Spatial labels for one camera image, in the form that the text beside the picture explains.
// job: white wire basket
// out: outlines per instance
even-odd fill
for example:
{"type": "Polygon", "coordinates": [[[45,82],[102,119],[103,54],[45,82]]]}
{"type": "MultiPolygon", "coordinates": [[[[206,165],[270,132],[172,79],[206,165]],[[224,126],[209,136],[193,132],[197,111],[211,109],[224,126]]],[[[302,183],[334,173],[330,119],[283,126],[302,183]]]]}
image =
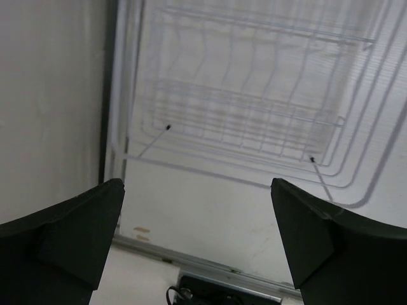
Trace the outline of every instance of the white wire basket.
{"type": "MultiPolygon", "coordinates": [[[[116,54],[134,65],[116,75],[113,146],[124,158],[259,187],[285,177],[361,207],[406,116],[406,7],[148,1],[139,44],[122,41],[116,54]],[[123,153],[126,140],[137,153],[123,153]]],[[[126,39],[136,32],[129,24],[126,39]]]]}

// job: floor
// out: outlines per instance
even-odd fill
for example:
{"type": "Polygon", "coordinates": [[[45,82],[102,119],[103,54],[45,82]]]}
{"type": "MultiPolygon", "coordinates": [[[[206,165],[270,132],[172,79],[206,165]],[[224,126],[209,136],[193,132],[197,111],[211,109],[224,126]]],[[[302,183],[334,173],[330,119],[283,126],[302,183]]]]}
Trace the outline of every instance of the floor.
{"type": "MultiPolygon", "coordinates": [[[[177,283],[179,268],[112,247],[91,305],[166,305],[165,292],[177,283]]],[[[283,305],[301,305],[285,300],[283,305]]]]}

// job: black device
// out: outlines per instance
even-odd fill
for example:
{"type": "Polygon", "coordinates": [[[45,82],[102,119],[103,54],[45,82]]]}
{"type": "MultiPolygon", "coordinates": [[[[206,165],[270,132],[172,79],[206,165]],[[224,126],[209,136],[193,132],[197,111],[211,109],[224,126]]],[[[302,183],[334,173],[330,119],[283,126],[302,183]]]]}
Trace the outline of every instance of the black device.
{"type": "Polygon", "coordinates": [[[272,201],[305,305],[407,304],[407,229],[337,207],[284,179],[273,180],[272,201]]]}
{"type": "Polygon", "coordinates": [[[88,304],[124,198],[120,179],[0,225],[0,304],[88,304]]]}
{"type": "MultiPolygon", "coordinates": [[[[278,305],[278,302],[234,290],[215,283],[183,276],[178,287],[170,287],[177,294],[174,305],[278,305]]],[[[172,305],[167,291],[167,303],[172,305]]]]}

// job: black cable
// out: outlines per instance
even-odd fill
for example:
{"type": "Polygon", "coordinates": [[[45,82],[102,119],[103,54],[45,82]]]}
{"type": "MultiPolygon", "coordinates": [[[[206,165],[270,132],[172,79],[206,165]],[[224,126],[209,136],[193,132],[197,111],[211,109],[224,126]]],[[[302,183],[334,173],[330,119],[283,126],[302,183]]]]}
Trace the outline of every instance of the black cable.
{"type": "Polygon", "coordinates": [[[172,305],[171,300],[170,300],[170,291],[171,291],[171,290],[175,291],[175,292],[178,294],[178,296],[179,296],[182,300],[184,300],[184,301],[187,302],[187,304],[188,304],[188,303],[189,303],[189,304],[192,304],[192,303],[190,302],[190,300],[185,297],[185,295],[183,294],[182,291],[180,291],[180,290],[179,290],[177,287],[175,287],[175,286],[171,286],[170,288],[167,289],[167,292],[165,293],[165,298],[167,299],[167,304],[168,304],[168,305],[172,305]]]}

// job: white wall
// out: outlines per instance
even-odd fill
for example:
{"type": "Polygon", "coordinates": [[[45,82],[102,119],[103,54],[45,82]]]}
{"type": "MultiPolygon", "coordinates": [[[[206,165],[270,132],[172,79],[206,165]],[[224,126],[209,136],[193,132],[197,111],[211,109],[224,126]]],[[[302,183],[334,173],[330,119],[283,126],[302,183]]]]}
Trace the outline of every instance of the white wall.
{"type": "Polygon", "coordinates": [[[0,1],[0,223],[97,183],[106,2],[0,1]]]}

